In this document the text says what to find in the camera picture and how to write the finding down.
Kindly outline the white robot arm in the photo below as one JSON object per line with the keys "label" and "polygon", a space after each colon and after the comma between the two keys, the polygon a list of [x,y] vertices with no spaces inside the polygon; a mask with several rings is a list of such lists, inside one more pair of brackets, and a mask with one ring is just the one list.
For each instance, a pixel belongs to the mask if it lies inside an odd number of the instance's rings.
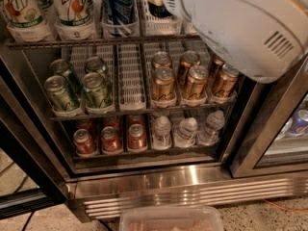
{"label": "white robot arm", "polygon": [[147,0],[190,22],[227,64],[259,83],[279,79],[308,50],[308,0]]}

